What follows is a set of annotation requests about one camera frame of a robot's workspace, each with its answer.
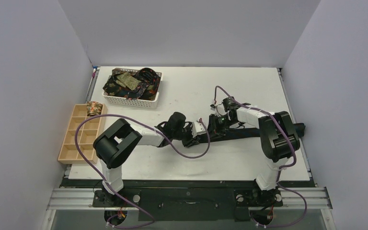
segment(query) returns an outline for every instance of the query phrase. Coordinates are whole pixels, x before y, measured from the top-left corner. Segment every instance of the wire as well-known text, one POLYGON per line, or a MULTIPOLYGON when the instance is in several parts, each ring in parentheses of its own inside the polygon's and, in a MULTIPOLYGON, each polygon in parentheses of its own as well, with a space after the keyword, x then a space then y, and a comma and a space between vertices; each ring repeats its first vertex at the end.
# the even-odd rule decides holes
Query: wire
POLYGON ((215 111, 216 111, 219 115, 224 116, 224 115, 220 114, 220 113, 219 113, 219 111, 218 111, 218 106, 220 106, 220 105, 222 105, 222 103, 221 103, 221 104, 219 104, 219 105, 216 105, 216 106, 215 106, 215 111))
MULTIPOLYGON (((152 128, 148 125, 145 125, 133 118, 130 118, 130 117, 127 117, 127 116, 123 116, 123 115, 116 115, 116 114, 101 114, 101 115, 96 115, 96 116, 92 116, 86 120, 84 120, 83 122, 81 122, 81 124, 78 125, 77 129, 75 130, 75 135, 74 135, 74 143, 75 143, 75 146, 77 147, 77 151, 78 153, 81 155, 81 157, 85 160, 85 162, 87 162, 87 164, 89 164, 101 177, 102 177, 102 180, 105 182, 106 186, 116 195, 118 196, 120 199, 124 200, 125 202, 127 202, 128 204, 130 204, 131 206, 139 209, 141 212, 143 212, 144 214, 146 214, 147 216, 149 216, 151 218, 151 221, 150 222, 147 222, 147 223, 143 223, 143 224, 139 224, 139 225, 135 225, 135 226, 131 226, 131 227, 121 227, 121 226, 114 226, 115 228, 117 229, 135 229, 135 228, 140 228, 140 227, 143 227, 143 226, 147 226, 147 225, 150 225, 152 223, 154 223, 156 220, 154 219, 154 217, 149 213, 147 212, 146 210, 142 209, 141 207, 139 207, 138 205, 134 204, 133 202, 129 201, 128 199, 124 198, 123 196, 121 196, 117 191, 115 191, 112 186, 106 181, 106 178, 105 176, 101 173, 101 171, 99 171, 88 159, 87 157, 82 153, 79 145, 78 145, 78 133, 81 129, 81 127, 87 123, 88 121, 91 121, 93 119, 96 119, 96 118, 99 118, 99 117, 104 117, 104 116, 112 116, 112 117, 120 117, 120 118, 124 118, 124 119, 127 119, 129 121, 132 121, 136 124, 139 124, 145 128, 148 128, 150 130, 154 130, 156 133, 160 134, 162 137, 164 137, 166 139, 166 141, 171 145, 171 147, 178 153, 180 154, 181 156, 185 157, 185 158, 189 158, 189 159, 196 159, 196 158, 200 158, 202 156, 204 156, 208 150, 209 150, 209 146, 211 144, 211 139, 209 137, 209 133, 207 132, 207 138, 208 138, 208 146, 207 146, 207 149, 205 150, 204 153, 198 155, 198 156, 194 156, 194 157, 190 157, 190 156, 186 156, 184 154, 182 154, 173 144, 172 142, 162 133, 160 132, 159 130, 155 129, 155 128, 152 128)), ((202 118, 199 119, 198 121, 199 123, 202 124, 202 126, 204 127, 204 129, 206 130, 207 127, 205 126, 204 122, 202 122, 202 118)), ((114 216, 110 217, 108 220, 107 220, 107 223, 110 223, 110 220, 112 220, 112 218, 114 218, 114 216)))
POLYGON ((274 205, 272 205, 272 208, 270 209, 269 214, 267 214, 268 216, 270 215, 270 213, 272 213, 272 212, 273 212, 273 208, 274 208, 274 205))
POLYGON ((240 128, 240 127, 246 128, 243 124, 244 124, 244 123, 239 122, 239 123, 238 123, 238 127, 236 127, 236 128, 229 128, 229 130, 237 129, 237 128, 240 128))
POLYGON ((92 192, 95 194, 95 187, 99 184, 99 182, 102 182, 102 181, 98 181, 95 185, 94 185, 94 187, 92 188, 92 192))
POLYGON ((218 85, 217 85, 217 86, 215 86, 214 101, 216 101, 216 98, 217 98, 217 89, 222 90, 222 91, 224 92, 224 94, 226 94, 228 97, 232 98, 232 100, 233 100, 236 104, 238 104, 239 106, 244 107, 244 108, 247 108, 247 109, 256 110, 256 111, 259 111, 259 112, 261 112, 261 113, 263 113, 263 114, 265 114, 265 115, 269 116, 269 117, 273 120, 273 122, 274 122, 275 126, 277 127, 278 131, 280 131, 281 135, 282 135, 282 136, 284 137, 284 139, 286 140, 286 142, 287 142, 288 146, 290 147, 291 155, 293 156, 293 162, 292 162, 291 164, 288 164, 288 165, 282 165, 282 166, 280 166, 280 167, 279 167, 280 171, 278 171, 277 179, 276 179, 276 183, 277 183, 277 186, 278 186, 279 188, 282 188, 282 189, 284 189, 284 190, 286 190, 286 191, 289 191, 289 192, 295 193, 295 194, 297 194, 299 197, 301 197, 301 199, 304 201, 304 212, 303 212, 303 214, 301 215, 301 217, 300 217, 300 218, 298 218, 297 220, 295 220, 295 221, 293 221, 293 222, 291 222, 291 223, 289 223, 289 224, 280 224, 280 225, 271 225, 271 226, 265 226, 265 225, 262 225, 262 224, 260 224, 260 223, 257 223, 257 224, 258 224, 259 226, 261 226, 261 227, 267 227, 267 228, 283 228, 283 227, 289 227, 289 226, 291 226, 291 225, 294 225, 294 224, 296 224, 296 223, 300 222, 302 219, 304 219, 305 215, 307 214, 307 201, 306 201, 306 199, 305 199, 305 198, 304 198, 300 193, 298 193, 297 191, 294 191, 294 190, 291 190, 291 189, 285 188, 285 187, 283 187, 282 185, 280 185, 280 183, 279 183, 279 180, 280 180, 280 174, 281 174, 281 169, 283 169, 283 168, 289 168, 289 167, 291 167, 291 166, 294 166, 294 165, 297 163, 297 156, 296 156, 296 152, 295 152, 294 147, 293 147, 293 145, 291 144, 290 140, 288 139, 287 134, 284 132, 284 130, 281 128, 280 124, 276 121, 276 119, 274 118, 274 116, 273 116, 271 113, 269 113, 269 112, 267 112, 267 111, 264 111, 264 110, 261 110, 261 109, 259 109, 259 108, 255 108, 255 107, 247 107, 247 106, 245 106, 245 105, 243 105, 243 104, 239 103, 238 101, 236 101, 236 100, 235 100, 235 98, 234 98, 234 97, 232 97, 231 95, 229 95, 229 93, 228 93, 228 92, 226 92, 226 90, 224 90, 222 87, 220 87, 220 86, 218 86, 218 85))
POLYGON ((121 205, 121 208, 118 211, 118 214, 120 214, 123 218, 126 218, 126 216, 123 214, 122 212, 122 208, 126 205, 126 202, 123 203, 123 205, 121 205))

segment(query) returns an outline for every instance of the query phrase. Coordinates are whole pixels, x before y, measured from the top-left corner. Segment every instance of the metal frame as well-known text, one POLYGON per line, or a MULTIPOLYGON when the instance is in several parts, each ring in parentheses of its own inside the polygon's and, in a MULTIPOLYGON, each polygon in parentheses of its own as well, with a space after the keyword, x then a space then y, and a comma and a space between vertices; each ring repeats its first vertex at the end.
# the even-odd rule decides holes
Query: metal frame
POLYGON ((45 213, 45 217, 43 219, 42 230, 51 230, 53 223, 56 218, 56 210, 48 209, 45 213))
POLYGON ((324 219, 325 227, 327 230, 336 230, 335 222, 332 217, 330 209, 321 209, 322 217, 324 219))
MULTIPOLYGON (((309 209, 329 209, 331 201, 329 200, 326 188, 293 188, 301 193, 307 200, 309 209)), ((279 189, 283 198, 283 206, 278 209, 304 209, 302 199, 292 193, 279 189)), ((56 188, 53 190, 48 210, 119 210, 120 207, 93 207, 94 198, 93 189, 89 188, 56 188)), ((259 207, 250 207, 250 210, 260 209, 259 207)), ((124 207, 122 210, 137 210, 134 207, 124 207)))
POLYGON ((96 84, 96 80, 98 78, 100 68, 101 67, 96 67, 95 69, 93 69, 91 82, 90 82, 90 85, 88 86, 87 96, 85 97, 85 102, 88 102, 91 100, 92 93, 94 91, 94 87, 96 84))
MULTIPOLYGON (((286 102, 287 102, 288 110, 290 111, 291 120, 293 121, 293 123, 295 123, 296 119, 294 117, 293 110, 291 109, 291 106, 290 106, 290 103, 289 103, 289 100, 288 100, 288 96, 287 96, 286 88, 285 88, 284 83, 283 83, 284 80, 283 80, 283 76, 281 75, 281 69, 280 68, 277 68, 277 73, 278 73, 278 77, 280 78, 280 82, 281 82, 281 86, 283 88, 284 96, 286 97, 286 102)), ((302 156, 304 158, 305 167, 307 167, 307 170, 310 174, 310 177, 312 178, 310 164, 308 163, 308 158, 307 158, 307 155, 305 153, 304 144, 302 143, 301 139, 300 139, 300 148, 301 148, 302 156)))

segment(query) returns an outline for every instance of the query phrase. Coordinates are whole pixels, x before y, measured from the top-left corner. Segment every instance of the screw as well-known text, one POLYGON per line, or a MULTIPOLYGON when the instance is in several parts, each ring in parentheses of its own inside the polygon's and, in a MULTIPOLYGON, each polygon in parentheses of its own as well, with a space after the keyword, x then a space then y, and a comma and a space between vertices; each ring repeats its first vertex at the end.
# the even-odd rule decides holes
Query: screw
POLYGON ((276 198, 276 201, 278 202, 280 202, 283 199, 280 194, 276 194, 275 198, 276 198))
POLYGON ((236 200, 238 201, 238 202, 243 202, 243 196, 242 195, 237 195, 236 196, 236 200))
POLYGON ((140 201, 140 196, 139 195, 134 195, 133 196, 133 202, 137 203, 140 201))

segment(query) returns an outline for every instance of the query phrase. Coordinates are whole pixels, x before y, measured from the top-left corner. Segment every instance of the patterned fabric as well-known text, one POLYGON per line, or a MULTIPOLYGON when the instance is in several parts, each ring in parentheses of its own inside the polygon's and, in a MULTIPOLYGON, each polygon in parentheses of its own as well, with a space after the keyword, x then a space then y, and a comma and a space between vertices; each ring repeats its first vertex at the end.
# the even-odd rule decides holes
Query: patterned fabric
POLYGON ((153 101, 159 83, 160 77, 150 68, 144 68, 138 72, 127 72, 116 68, 112 70, 112 75, 103 86, 103 90, 109 96, 153 101))
POLYGON ((103 105, 99 102, 87 102, 87 116, 95 116, 102 113, 103 105))

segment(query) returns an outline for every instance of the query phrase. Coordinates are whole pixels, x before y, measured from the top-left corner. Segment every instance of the black mount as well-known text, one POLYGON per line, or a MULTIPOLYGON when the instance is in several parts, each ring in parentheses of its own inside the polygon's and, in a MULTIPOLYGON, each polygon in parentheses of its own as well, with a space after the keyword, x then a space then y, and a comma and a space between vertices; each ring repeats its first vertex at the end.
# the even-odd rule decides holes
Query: black mount
MULTIPOLYGON (((186 122, 184 114, 174 112, 167 122, 161 122, 156 126, 170 141, 180 140, 184 147, 190 147, 199 144, 199 137, 193 137, 193 125, 191 122, 186 122)), ((167 146, 169 143, 166 140, 159 147, 167 146)))
MULTIPOLYGON (((255 181, 249 182, 206 182, 205 185, 190 182, 195 187, 185 184, 179 188, 171 187, 169 181, 157 182, 165 185, 159 187, 156 184, 145 185, 134 182, 132 187, 127 183, 119 194, 133 201, 136 205, 150 212, 158 221, 196 221, 235 219, 235 221, 250 221, 249 207, 281 207, 283 203, 276 201, 277 189, 261 191, 255 181)), ((92 200, 93 207, 131 207, 119 197, 110 194, 101 185, 102 190, 95 191, 92 200)), ((146 215, 139 215, 139 221, 149 221, 146 215)), ((121 220, 115 218, 112 224, 120 224, 121 220)))
MULTIPOLYGON (((291 121, 290 114, 283 111, 275 113, 273 116, 281 126, 281 129, 286 133, 294 151, 298 150, 300 147, 299 137, 291 121)), ((291 157, 291 149, 286 139, 281 135, 269 116, 259 118, 259 129, 260 142, 267 158, 271 159, 273 162, 277 162, 279 159, 291 157)))
POLYGON ((126 161, 141 138, 142 135, 135 131, 125 119, 121 118, 107 128, 94 141, 93 146, 96 155, 106 163, 106 167, 114 169, 126 161), (118 143, 115 137, 123 140, 118 143))

